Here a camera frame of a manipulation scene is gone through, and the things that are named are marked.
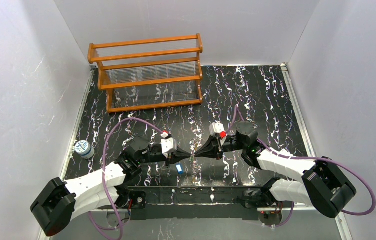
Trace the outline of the silver keyring holder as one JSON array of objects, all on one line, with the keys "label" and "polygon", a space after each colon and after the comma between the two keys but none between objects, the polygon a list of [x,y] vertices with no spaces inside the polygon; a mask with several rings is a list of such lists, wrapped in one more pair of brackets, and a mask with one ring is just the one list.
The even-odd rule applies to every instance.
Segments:
[{"label": "silver keyring holder", "polygon": [[191,171],[192,171],[192,177],[195,176],[196,170],[195,170],[195,165],[196,165],[196,160],[195,160],[195,152],[197,150],[197,142],[195,139],[192,139],[191,142],[191,157],[190,157],[190,164],[191,164]]}]

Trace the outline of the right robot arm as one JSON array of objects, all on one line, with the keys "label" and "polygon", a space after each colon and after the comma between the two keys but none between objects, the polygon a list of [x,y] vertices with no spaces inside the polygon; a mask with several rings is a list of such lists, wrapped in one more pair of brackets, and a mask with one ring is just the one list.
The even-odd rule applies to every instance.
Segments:
[{"label": "right robot arm", "polygon": [[242,121],[234,135],[228,135],[220,123],[212,123],[206,143],[196,157],[219,160],[226,152],[241,151],[250,167],[287,177],[274,177],[259,190],[245,191],[237,198],[245,208],[293,202],[313,206],[319,213],[335,218],[356,195],[356,189],[337,165],[323,160],[297,159],[286,151],[276,151],[258,141],[254,125]]}]

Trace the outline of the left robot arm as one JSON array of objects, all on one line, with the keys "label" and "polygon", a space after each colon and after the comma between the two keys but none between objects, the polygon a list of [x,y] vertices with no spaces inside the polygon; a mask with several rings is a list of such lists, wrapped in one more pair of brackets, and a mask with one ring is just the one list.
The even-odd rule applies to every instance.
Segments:
[{"label": "left robot arm", "polygon": [[31,204],[30,211],[44,234],[54,236],[79,215],[115,204],[124,194],[118,191],[118,186],[140,175],[142,164],[172,165],[190,156],[172,137],[155,144],[137,137],[105,169],[74,179],[51,179]]}]

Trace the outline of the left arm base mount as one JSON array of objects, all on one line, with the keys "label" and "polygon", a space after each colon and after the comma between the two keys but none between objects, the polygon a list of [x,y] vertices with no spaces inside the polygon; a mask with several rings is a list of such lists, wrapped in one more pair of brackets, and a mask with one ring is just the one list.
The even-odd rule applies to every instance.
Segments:
[{"label": "left arm base mount", "polygon": [[[129,190],[126,188],[109,188],[109,195],[117,209],[138,210],[146,207],[146,193],[144,191]],[[99,194],[100,202],[95,210],[111,210],[112,206],[103,191]]]}]

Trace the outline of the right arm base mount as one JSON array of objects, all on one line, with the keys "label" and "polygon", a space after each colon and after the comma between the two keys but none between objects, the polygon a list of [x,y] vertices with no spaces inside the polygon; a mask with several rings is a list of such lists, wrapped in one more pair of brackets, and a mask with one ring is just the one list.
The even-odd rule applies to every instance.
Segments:
[{"label": "right arm base mount", "polygon": [[243,191],[241,196],[232,200],[234,204],[240,204],[246,209],[270,208],[261,210],[260,214],[264,220],[276,218],[282,220],[282,210],[287,201],[277,201],[270,195],[269,191],[262,192],[260,189]]}]

